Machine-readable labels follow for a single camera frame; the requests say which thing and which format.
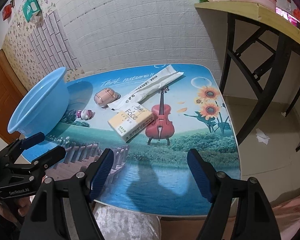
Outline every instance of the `white brick wall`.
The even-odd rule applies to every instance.
[[[221,67],[194,8],[198,0],[55,0],[84,71],[161,63]]]
[[[46,74],[61,66],[68,70],[81,67],[60,22],[55,10],[46,15],[27,38],[36,63],[44,68]]]

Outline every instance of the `small figurine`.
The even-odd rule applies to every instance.
[[[95,112],[92,112],[92,110],[86,110],[83,111],[78,110],[77,111],[77,118],[81,118],[81,120],[90,120],[92,117],[94,117]]]
[[[115,100],[118,100],[121,97],[121,95],[117,92],[115,92],[111,88],[104,88],[96,95],[94,96],[94,101],[96,104],[102,108],[108,107],[109,103],[114,102]]]
[[[77,118],[80,118],[80,117],[81,117],[81,112],[82,112],[81,110],[78,110],[78,111],[77,111],[77,113],[76,113]]]

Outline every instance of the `human hand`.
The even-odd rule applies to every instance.
[[[18,213],[20,216],[24,217],[30,208],[31,201],[30,197],[19,198],[15,200],[16,205],[20,208],[18,209]],[[11,211],[5,206],[0,203],[0,215],[5,219],[9,220],[10,222],[16,223],[18,220],[14,217]]]

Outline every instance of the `tissue pack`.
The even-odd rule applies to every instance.
[[[137,102],[125,105],[108,124],[127,142],[154,120],[153,113]]]

